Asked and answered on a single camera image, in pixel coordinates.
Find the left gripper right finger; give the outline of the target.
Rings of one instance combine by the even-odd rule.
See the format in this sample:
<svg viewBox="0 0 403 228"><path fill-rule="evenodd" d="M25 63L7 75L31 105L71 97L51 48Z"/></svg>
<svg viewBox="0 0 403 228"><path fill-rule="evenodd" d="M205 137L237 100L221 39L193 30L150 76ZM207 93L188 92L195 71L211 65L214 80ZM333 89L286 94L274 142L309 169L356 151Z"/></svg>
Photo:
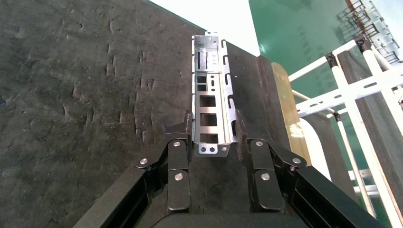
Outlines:
<svg viewBox="0 0 403 228"><path fill-rule="evenodd" d="M266 127L247 122L236 110L236 146L246 167L251 211L282 211L284 183L291 181L291 169L307 166L307 161L272 140Z"/></svg>

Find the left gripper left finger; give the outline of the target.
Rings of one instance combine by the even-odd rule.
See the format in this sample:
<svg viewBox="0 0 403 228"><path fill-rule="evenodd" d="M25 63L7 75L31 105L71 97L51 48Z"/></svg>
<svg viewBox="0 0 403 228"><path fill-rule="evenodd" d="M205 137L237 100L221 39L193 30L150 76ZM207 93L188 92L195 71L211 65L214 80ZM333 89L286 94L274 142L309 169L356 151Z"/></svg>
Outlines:
<svg viewBox="0 0 403 228"><path fill-rule="evenodd" d="M182 123L168 126L163 138L143 152L134 166L145 171L146 195L167 188L167 210L189 211L191 191L189 155L192 148L192 113L186 111Z"/></svg>

